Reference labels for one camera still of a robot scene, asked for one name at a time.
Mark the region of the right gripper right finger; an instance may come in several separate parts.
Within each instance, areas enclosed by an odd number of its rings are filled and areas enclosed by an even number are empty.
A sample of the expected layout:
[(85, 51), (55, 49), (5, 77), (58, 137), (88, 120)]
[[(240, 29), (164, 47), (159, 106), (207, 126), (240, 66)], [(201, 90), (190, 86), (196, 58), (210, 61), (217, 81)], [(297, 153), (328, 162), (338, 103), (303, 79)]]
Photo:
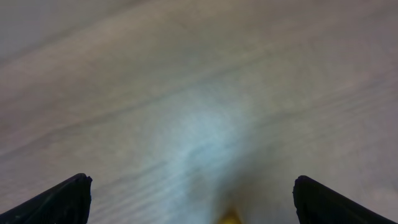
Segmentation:
[(306, 175), (295, 180), (293, 197), (300, 224), (396, 224)]

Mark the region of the yellow dish soap bottle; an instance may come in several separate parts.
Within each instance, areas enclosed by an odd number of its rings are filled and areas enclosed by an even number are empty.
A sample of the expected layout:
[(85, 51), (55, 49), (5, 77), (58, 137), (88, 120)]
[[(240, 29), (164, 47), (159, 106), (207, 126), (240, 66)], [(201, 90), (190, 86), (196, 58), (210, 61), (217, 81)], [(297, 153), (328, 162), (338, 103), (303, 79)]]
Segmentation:
[(218, 219), (217, 224), (243, 224), (243, 222), (235, 209), (229, 209)]

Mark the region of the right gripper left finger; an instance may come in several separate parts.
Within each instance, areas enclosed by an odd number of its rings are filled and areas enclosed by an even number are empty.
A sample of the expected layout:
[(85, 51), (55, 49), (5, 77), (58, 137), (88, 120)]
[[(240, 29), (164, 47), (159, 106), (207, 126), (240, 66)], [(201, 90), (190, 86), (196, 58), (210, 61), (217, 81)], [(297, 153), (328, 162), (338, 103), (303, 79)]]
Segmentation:
[(86, 224), (92, 178), (76, 174), (1, 214), (1, 224)]

